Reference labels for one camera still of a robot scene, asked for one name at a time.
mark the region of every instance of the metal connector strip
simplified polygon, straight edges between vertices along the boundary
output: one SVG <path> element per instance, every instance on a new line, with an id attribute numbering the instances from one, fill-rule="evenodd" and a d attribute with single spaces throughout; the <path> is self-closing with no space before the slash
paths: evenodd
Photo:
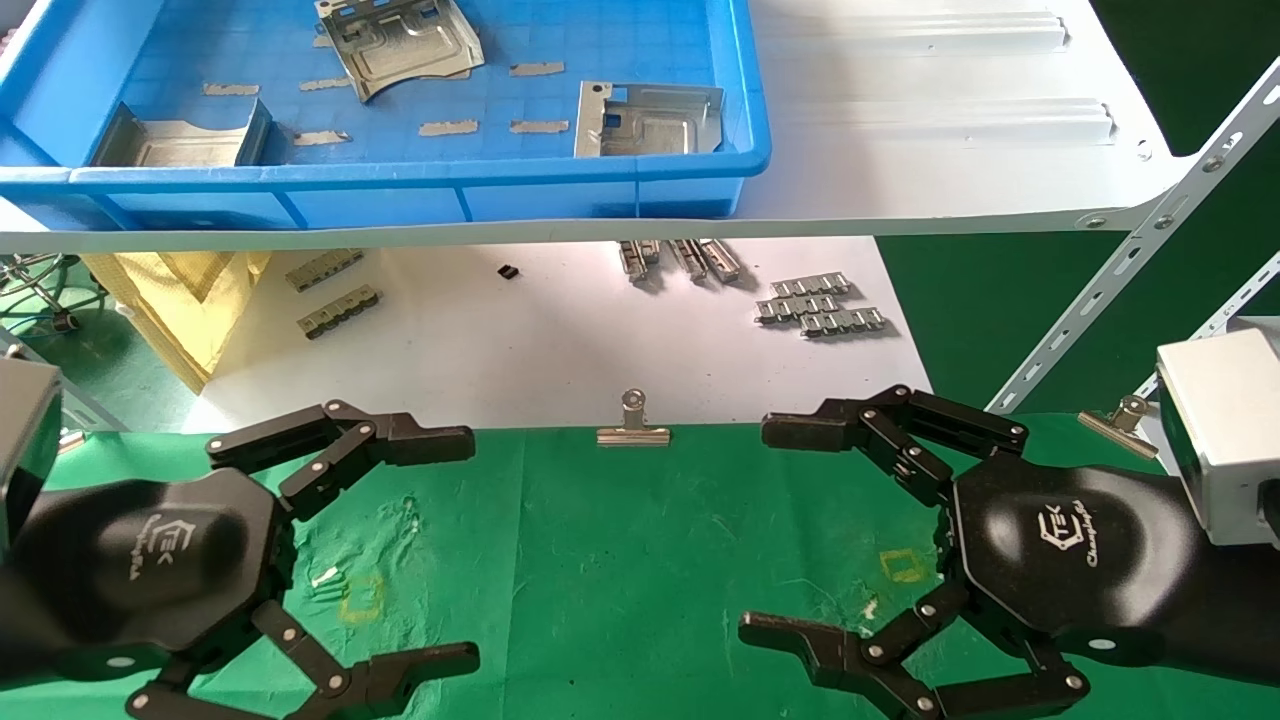
<path id="1" fill-rule="evenodd" d="M 810 297 L 774 297 L 772 300 L 758 300 L 755 302 L 755 322 L 762 325 L 774 323 L 787 323 L 800 319 L 801 315 L 815 315 L 818 313 L 836 313 L 840 305 L 829 295 L 814 295 Z"/>
<path id="2" fill-rule="evenodd" d="M 809 338 L 882 329 L 884 329 L 884 316 L 876 307 L 800 316 L 800 334 Z"/>
<path id="3" fill-rule="evenodd" d="M 733 283 L 742 275 L 742 265 L 733 258 L 733 254 L 728 251 L 719 240 L 700 240 L 698 245 L 703 250 L 703 258 L 707 259 L 707 264 L 710 266 L 712 272 L 716 273 L 716 278 L 722 283 Z"/>
<path id="4" fill-rule="evenodd" d="M 298 320 L 298 327 L 302 328 L 307 340 L 315 340 L 374 305 L 378 305 L 378 291 L 362 284 L 302 318 Z"/>
<path id="5" fill-rule="evenodd" d="M 774 297 L 804 297 L 805 295 L 845 295 L 854 287 L 844 273 L 823 273 L 790 281 L 769 283 Z"/>
<path id="6" fill-rule="evenodd" d="M 284 279 L 293 290 L 302 292 L 355 265 L 364 256 L 364 250 L 330 250 L 284 273 Z"/>
<path id="7" fill-rule="evenodd" d="M 707 260 L 703 251 L 694 240 L 668 240 L 671 251 L 676 254 L 676 261 L 689 273 L 689 279 L 698 282 L 707 278 Z"/>

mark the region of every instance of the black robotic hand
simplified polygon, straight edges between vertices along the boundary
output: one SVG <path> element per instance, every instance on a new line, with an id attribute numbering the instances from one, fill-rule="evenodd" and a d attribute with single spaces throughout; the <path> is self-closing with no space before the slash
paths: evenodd
<path id="1" fill-rule="evenodd" d="M 979 457 L 951 468 L 911 434 Z M 899 386 L 827 400 L 813 415 L 773 414 L 771 447 L 858 450 L 929 507 L 942 584 L 878 633 L 746 612 L 748 644 L 800 657 L 813 684 L 865 696 L 890 717 L 1043 717 L 1084 698 L 1062 659 L 1166 665 L 1280 685 L 1280 553 L 1219 547 L 1201 532 L 1179 478 L 1023 460 L 1024 425 Z M 963 618 L 1021 675 L 929 688 L 902 666 Z"/>
<path id="2" fill-rule="evenodd" d="M 475 455 L 470 428 L 330 401 L 209 442 L 214 471 L 188 483 L 122 480 L 45 492 L 0 565 L 0 689 L 105 680 L 163 667 L 129 697 L 138 720 L 261 720 L 187 696 L 266 637 L 315 684 L 296 720 L 403 712 L 428 680 L 479 667 L 474 643 L 379 655 L 347 669 L 280 605 L 293 520 L 308 520 L 380 462 Z M 276 497 L 251 473 L 316 454 Z"/>

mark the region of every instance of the green cloth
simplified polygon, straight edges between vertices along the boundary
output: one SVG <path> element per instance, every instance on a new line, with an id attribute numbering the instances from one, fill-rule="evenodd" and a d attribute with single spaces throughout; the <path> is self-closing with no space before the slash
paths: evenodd
<path id="1" fill-rule="evenodd" d="M 1144 468 L 1074 418 L 1024 420 L 1032 460 Z M 202 443 L 96 436 L 59 460 L 50 488 L 196 478 L 207 471 Z M 477 447 L 465 464 L 379 469 L 300 527 L 285 607 L 342 662 L 480 644 L 480 671 L 420 688 L 406 717 L 879 717 L 736 635 L 744 610 L 877 629 L 937 582 L 934 512 L 867 460 L 773 451 L 749 425 L 676 428 L 667 450 L 598 448 L 589 429 L 481 432 Z M 1280 706 L 1271 688 L 1078 666 L 1094 689 L 1070 717 L 1271 716 Z M 964 623 L 913 667 L 933 683 L 1024 669 Z M 143 682 L 23 688 L 0 694 L 0 717 L 124 719 Z M 308 685 L 260 641 L 193 694 L 280 716 Z"/>

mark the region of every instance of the metal clip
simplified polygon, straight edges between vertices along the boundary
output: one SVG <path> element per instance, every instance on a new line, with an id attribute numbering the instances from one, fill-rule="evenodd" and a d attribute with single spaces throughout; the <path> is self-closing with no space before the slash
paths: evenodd
<path id="1" fill-rule="evenodd" d="M 644 424 L 644 392 L 631 388 L 622 393 L 622 427 L 595 430 L 600 447 L 667 447 L 671 430 Z"/>
<path id="2" fill-rule="evenodd" d="M 668 240 L 671 251 L 676 254 L 676 261 L 689 273 L 692 282 L 707 278 L 707 260 L 703 251 L 698 249 L 698 242 L 692 240 Z"/>
<path id="3" fill-rule="evenodd" d="M 1100 418 L 1093 413 L 1080 413 L 1076 416 L 1085 428 L 1106 437 L 1129 452 L 1147 460 L 1155 460 L 1160 455 L 1160 448 L 1133 434 L 1138 429 L 1138 421 L 1142 420 L 1149 407 L 1142 397 L 1126 395 L 1120 398 L 1120 406 L 1106 418 Z"/>
<path id="4" fill-rule="evenodd" d="M 703 258 L 710 265 L 713 273 L 722 283 L 733 283 L 742 275 L 742 265 L 739 264 L 733 254 L 728 251 L 719 240 L 701 240 L 698 245 L 703 250 Z"/>

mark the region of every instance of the metal part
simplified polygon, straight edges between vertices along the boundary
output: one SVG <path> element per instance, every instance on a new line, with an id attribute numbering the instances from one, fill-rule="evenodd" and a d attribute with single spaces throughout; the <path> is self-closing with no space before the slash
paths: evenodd
<path id="1" fill-rule="evenodd" d="M 378 291 L 362 284 L 302 318 L 298 320 L 298 327 L 302 328 L 307 340 L 315 340 L 374 305 L 378 305 Z"/>
<path id="2" fill-rule="evenodd" d="M 1178 223 L 1189 217 L 1231 168 L 1239 164 L 1238 160 L 1266 135 L 1280 117 L 1280 102 L 1275 102 L 1275 97 L 1268 95 L 1276 86 L 1280 86 L 1280 58 L 1262 73 L 1208 142 L 1201 147 L 1199 154 L 1187 160 L 1185 174 L 1151 206 L 1147 219 L 1120 242 L 1111 258 L 991 398 L 987 404 L 988 411 L 1000 414 L 1015 411 L 1116 295 L 1178 231 Z M 1219 165 L 1216 172 L 1201 172 L 1206 163 L 1217 159 L 1224 164 Z"/>
<path id="3" fill-rule="evenodd" d="M 631 282 L 640 282 L 649 277 L 649 265 L 644 261 L 640 242 L 644 241 L 623 240 L 618 243 L 618 258 L 622 260 L 622 270 Z"/>
<path id="4" fill-rule="evenodd" d="M 884 316 L 876 307 L 800 316 L 800 334 L 808 338 L 882 329 L 884 329 Z"/>
<path id="5" fill-rule="evenodd" d="M 845 295 L 854 287 L 845 273 L 823 273 L 790 281 L 769 283 L 774 297 L 804 297 L 805 295 Z"/>
<path id="6" fill-rule="evenodd" d="M 1280 357 L 1257 328 L 1156 351 L 1160 415 L 1196 518 L 1213 544 L 1275 543 L 1261 512 L 1280 478 Z"/>
<path id="7" fill-rule="evenodd" d="M 728 251 L 728 247 L 722 241 L 716 238 L 699 240 L 698 246 L 701 247 L 707 265 L 716 273 L 716 278 L 719 282 L 724 284 L 735 283 L 742 275 L 742 265 L 733 258 L 733 254 Z"/>
<path id="8" fill-rule="evenodd" d="M 755 301 L 755 322 L 762 325 L 774 323 L 787 323 L 800 319 L 800 315 L 814 315 L 818 313 L 836 313 L 840 305 L 829 295 L 814 295 L 809 297 L 774 297 L 772 300 Z"/>
<path id="9" fill-rule="evenodd" d="M 671 243 L 671 251 L 676 254 L 676 263 L 680 263 L 681 269 L 689 273 L 689 279 L 692 282 L 707 279 L 707 260 L 703 259 L 703 251 L 698 249 L 698 241 L 668 240 L 667 242 Z"/>
<path id="10" fill-rule="evenodd" d="M 573 156 L 713 152 L 722 141 L 723 99 L 718 87 L 586 81 Z"/>
<path id="11" fill-rule="evenodd" d="M 274 126 L 261 100 L 237 129 L 205 129 L 184 120 L 140 120 L 120 102 L 93 150 L 95 168 L 227 168 L 256 165 Z"/>
<path id="12" fill-rule="evenodd" d="M 302 292 L 355 265 L 364 256 L 364 250 L 330 250 L 284 273 L 284 279 L 293 286 L 293 290 Z"/>
<path id="13" fill-rule="evenodd" d="M 595 430 L 600 447 L 667 447 L 671 430 L 644 424 L 644 392 L 631 388 L 622 393 L 622 427 Z"/>
<path id="14" fill-rule="evenodd" d="M 361 102 L 416 77 L 484 64 L 480 38 L 453 0 L 317 0 L 320 23 Z"/>
<path id="15" fill-rule="evenodd" d="M 1138 421 L 1142 420 L 1148 410 L 1146 400 L 1137 395 L 1126 395 L 1120 400 L 1120 406 L 1106 418 L 1100 418 L 1088 411 L 1080 413 L 1076 418 L 1084 427 L 1097 432 L 1129 452 L 1140 455 L 1147 460 L 1155 460 L 1160 455 L 1160 448 L 1134 436 L 1134 430 L 1138 429 Z"/>

